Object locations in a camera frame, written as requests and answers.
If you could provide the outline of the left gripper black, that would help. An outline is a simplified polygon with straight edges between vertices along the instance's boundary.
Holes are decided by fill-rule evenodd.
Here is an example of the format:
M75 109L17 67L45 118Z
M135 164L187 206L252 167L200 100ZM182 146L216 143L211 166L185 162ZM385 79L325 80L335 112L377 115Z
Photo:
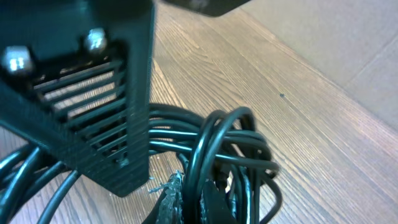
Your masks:
M198 14L220 17L250 0L163 0L163 2Z

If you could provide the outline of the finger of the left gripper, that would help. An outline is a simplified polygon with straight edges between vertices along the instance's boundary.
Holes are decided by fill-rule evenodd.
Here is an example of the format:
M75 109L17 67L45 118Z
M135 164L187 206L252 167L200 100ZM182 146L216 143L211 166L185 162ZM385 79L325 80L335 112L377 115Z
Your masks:
M152 1L2 1L1 126L118 197L149 177Z

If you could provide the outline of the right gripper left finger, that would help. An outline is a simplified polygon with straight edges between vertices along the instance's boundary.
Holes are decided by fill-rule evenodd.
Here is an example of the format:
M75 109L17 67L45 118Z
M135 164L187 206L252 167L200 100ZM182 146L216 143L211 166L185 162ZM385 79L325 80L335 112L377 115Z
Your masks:
M182 217L182 184L183 174L180 171L172 174L167 183L152 189L162 190L156 204L142 224L181 224Z

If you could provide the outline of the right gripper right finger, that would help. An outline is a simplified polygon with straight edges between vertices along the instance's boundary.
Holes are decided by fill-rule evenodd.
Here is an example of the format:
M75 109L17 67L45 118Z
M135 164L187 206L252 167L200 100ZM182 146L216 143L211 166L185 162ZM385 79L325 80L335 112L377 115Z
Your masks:
M201 221L205 224L237 224L214 182L207 180L201 198Z

